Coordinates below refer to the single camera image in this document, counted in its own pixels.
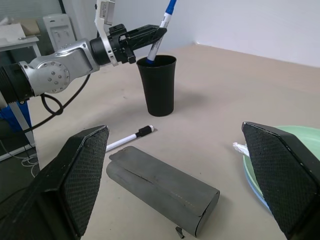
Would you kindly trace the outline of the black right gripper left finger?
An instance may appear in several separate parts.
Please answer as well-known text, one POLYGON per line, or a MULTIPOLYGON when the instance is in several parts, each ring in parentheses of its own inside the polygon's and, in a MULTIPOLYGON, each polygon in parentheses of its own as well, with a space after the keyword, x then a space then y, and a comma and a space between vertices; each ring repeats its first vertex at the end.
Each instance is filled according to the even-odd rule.
POLYGON ((71 136, 0 225, 0 240, 80 240, 98 196, 109 129, 71 136))

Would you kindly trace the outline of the green plastic plate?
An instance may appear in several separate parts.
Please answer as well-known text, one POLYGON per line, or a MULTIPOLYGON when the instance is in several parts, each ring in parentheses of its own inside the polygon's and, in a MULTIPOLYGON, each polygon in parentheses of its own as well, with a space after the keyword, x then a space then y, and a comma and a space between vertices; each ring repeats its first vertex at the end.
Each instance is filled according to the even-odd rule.
POLYGON ((242 132, 257 182, 268 178, 311 181, 314 174, 320 175, 320 129, 246 121, 242 132))

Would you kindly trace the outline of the blue plastic plate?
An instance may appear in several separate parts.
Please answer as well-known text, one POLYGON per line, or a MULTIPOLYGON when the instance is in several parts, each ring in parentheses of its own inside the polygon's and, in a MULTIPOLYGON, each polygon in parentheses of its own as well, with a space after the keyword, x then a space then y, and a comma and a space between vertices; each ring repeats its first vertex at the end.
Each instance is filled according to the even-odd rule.
POLYGON ((258 193, 258 191, 257 191, 256 188, 254 187, 253 182, 251 181, 251 179, 250 179, 250 177, 249 177, 249 175, 247 174, 246 171, 244 172, 244 174, 245 174, 246 180, 247 180, 250 188, 252 189, 252 191, 254 192, 254 194, 256 195, 256 197, 257 197, 257 198, 259 199, 259 201, 264 205, 264 207, 266 208, 266 210, 267 210, 270 214, 272 214, 271 211, 270 211, 270 208, 269 208, 268 204, 266 203, 266 201, 264 200, 264 198, 258 193))

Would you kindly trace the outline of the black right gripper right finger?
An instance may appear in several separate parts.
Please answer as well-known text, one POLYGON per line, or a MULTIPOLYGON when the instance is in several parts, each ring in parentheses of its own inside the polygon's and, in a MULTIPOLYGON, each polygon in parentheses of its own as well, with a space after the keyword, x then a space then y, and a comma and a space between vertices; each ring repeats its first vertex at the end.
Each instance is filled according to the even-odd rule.
POLYGON ((245 121, 257 183, 287 240, 320 240, 320 160, 298 137, 245 121))

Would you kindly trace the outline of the grey glasses case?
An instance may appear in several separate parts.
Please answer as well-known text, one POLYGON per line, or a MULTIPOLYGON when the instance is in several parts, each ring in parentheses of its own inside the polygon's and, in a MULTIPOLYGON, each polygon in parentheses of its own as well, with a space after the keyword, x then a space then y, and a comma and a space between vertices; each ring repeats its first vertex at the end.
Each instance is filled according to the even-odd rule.
POLYGON ((109 178, 192 236, 200 235, 220 198, 218 189, 133 146, 109 159, 109 178))

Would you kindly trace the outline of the white marker blue cap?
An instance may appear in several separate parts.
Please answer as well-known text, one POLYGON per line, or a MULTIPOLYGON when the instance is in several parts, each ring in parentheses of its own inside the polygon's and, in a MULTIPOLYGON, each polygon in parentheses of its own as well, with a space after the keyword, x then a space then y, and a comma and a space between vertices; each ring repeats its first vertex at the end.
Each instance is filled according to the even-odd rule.
MULTIPOLYGON (((171 20, 171 17, 173 15, 174 9, 175 9, 175 5, 176 5, 177 0, 170 0, 169 4, 165 10, 163 19, 160 23, 160 27, 161 28, 168 28, 169 22, 171 20)), ((156 55, 158 53, 158 50, 160 48, 161 42, 163 40, 163 37, 160 38, 160 40, 158 40, 156 43, 154 43, 149 51, 149 54, 146 58, 146 63, 147 64, 153 64, 156 58, 156 55)))

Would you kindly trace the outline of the white water dispenser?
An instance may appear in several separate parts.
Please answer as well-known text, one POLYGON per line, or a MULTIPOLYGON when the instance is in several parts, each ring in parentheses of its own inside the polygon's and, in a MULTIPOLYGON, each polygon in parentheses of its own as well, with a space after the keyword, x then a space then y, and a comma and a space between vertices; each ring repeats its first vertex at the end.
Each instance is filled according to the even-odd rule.
POLYGON ((50 14, 43 17, 43 22, 54 51, 76 41, 71 21, 67 14, 50 14))

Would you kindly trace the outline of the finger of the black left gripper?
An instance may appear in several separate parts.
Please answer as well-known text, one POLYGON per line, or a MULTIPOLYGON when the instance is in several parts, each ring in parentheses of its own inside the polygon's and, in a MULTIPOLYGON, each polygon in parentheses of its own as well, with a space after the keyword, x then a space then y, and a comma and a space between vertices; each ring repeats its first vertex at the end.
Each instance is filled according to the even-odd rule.
POLYGON ((127 33, 126 41, 128 43, 129 48, 132 51, 134 51, 146 47, 148 45, 155 44, 165 35, 165 33, 165 30, 154 30, 146 32, 130 31, 127 33))
POLYGON ((165 34, 167 29, 159 25, 147 24, 127 32, 127 34, 165 34))

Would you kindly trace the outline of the blue and white frame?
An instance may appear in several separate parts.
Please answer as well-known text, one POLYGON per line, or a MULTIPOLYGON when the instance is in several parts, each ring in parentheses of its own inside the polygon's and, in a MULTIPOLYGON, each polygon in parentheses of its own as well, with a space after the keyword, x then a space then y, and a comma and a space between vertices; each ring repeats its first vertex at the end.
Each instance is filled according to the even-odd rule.
POLYGON ((23 167, 34 174, 39 169, 32 131, 23 133, 31 127, 28 104, 14 102, 0 110, 0 162, 9 158, 17 159, 23 167))

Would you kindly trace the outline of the white marker black cap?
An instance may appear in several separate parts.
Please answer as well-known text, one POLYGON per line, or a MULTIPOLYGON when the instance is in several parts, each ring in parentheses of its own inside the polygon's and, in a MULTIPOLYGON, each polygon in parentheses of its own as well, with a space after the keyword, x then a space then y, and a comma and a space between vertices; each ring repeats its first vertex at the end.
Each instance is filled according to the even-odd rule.
POLYGON ((155 128, 154 128, 153 125, 147 125, 147 126, 145 126, 143 128, 140 128, 138 130, 138 132, 136 132, 134 134, 131 134, 131 135, 127 136, 127 137, 124 137, 124 138, 122 138, 122 139, 120 139, 120 140, 118 140, 116 142, 111 143, 111 144, 108 144, 106 146, 105 152, 106 153, 110 152, 110 151, 112 151, 112 150, 114 150, 114 149, 116 149, 116 148, 118 148, 118 147, 120 147, 122 145, 125 145, 125 144, 127 144, 127 143, 129 143, 129 142, 131 142, 131 141, 133 141, 133 140, 135 140, 137 138, 142 138, 142 137, 144 137, 146 135, 149 135, 149 134, 153 133, 154 130, 155 130, 155 128))

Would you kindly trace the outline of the cardboard box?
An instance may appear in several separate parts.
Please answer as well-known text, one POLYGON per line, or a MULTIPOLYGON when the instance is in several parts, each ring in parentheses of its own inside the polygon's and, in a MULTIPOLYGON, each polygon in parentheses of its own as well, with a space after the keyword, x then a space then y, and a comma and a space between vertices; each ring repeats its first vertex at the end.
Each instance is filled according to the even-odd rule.
POLYGON ((5 17, 0 20, 0 42, 15 42, 40 33, 37 20, 33 18, 5 17))

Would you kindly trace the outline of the white tissue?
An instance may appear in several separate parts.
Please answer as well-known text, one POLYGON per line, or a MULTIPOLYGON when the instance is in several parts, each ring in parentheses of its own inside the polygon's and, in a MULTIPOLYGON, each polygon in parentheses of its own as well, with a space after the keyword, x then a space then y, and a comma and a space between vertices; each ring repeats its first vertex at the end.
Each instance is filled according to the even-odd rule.
POLYGON ((246 145, 243 145, 243 144, 239 144, 237 142, 234 142, 232 144, 233 148, 238 151, 239 153, 242 153, 243 155, 247 156, 247 157, 250 157, 250 153, 249 153, 249 150, 248 150, 248 147, 246 145))

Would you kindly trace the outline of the black plastic cup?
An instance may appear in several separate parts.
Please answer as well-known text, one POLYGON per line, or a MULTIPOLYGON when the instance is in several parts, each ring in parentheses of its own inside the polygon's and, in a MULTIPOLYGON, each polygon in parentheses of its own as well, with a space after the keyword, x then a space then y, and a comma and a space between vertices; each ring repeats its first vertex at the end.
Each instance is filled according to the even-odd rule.
POLYGON ((171 55, 157 55, 153 63, 145 57, 136 62, 147 110, 154 117, 165 117, 174 111, 176 62, 171 55))

